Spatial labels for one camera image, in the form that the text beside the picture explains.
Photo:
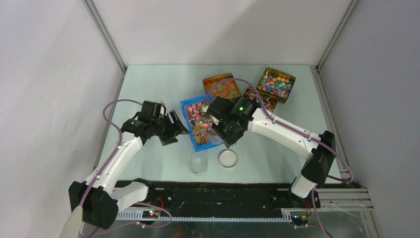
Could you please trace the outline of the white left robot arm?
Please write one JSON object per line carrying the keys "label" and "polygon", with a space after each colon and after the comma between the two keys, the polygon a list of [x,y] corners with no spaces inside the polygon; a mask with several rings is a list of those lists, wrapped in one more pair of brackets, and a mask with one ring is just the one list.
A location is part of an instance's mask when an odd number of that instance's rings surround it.
{"label": "white left robot arm", "polygon": [[119,212],[140,202],[152,206],[157,194],[150,183],[135,180],[115,189],[118,178],[147,140],[156,136],[163,146],[176,143],[177,136],[188,134],[174,110],[167,111],[163,103],[144,101],[122,126],[117,126],[118,140],[108,158],[83,181],[74,181],[69,188],[71,216],[64,233],[76,235],[82,223],[108,229]]}

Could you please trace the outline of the clear plastic jar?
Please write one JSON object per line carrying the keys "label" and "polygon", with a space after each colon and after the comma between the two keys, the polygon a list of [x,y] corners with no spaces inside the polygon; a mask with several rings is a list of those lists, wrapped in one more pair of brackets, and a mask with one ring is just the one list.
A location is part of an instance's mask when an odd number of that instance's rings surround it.
{"label": "clear plastic jar", "polygon": [[190,155],[189,159],[189,169],[190,171],[198,176],[203,175],[208,168],[209,164],[209,154],[208,151],[199,151],[195,152],[193,151]]}

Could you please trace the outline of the clear plastic scoop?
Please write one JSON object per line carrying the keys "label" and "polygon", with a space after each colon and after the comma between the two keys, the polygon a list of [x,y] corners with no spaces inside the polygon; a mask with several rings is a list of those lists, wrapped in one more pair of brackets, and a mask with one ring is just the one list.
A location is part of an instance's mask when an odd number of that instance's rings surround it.
{"label": "clear plastic scoop", "polygon": [[209,142],[213,145],[224,145],[222,138],[213,130],[208,133],[208,138]]}

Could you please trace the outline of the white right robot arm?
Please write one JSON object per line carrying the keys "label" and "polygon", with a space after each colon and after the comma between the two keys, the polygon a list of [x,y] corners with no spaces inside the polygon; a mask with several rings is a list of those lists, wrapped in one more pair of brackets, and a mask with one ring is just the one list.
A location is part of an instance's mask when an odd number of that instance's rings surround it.
{"label": "white right robot arm", "polygon": [[335,135],[332,132],[307,131],[277,117],[257,101],[244,97],[236,103],[216,97],[203,110],[212,117],[212,128],[227,148],[249,131],[286,146],[306,160],[288,193],[292,206],[303,206],[311,190],[325,183],[335,159]]}

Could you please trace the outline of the blue plastic candy bin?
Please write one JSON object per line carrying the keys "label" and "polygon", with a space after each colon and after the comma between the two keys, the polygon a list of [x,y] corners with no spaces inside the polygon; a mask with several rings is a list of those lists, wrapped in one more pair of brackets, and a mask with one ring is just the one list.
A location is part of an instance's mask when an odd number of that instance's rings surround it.
{"label": "blue plastic candy bin", "polygon": [[181,110],[187,123],[194,151],[204,151],[216,145],[209,142],[208,133],[212,131],[213,119],[203,111],[206,102],[212,97],[207,95],[181,101]]}

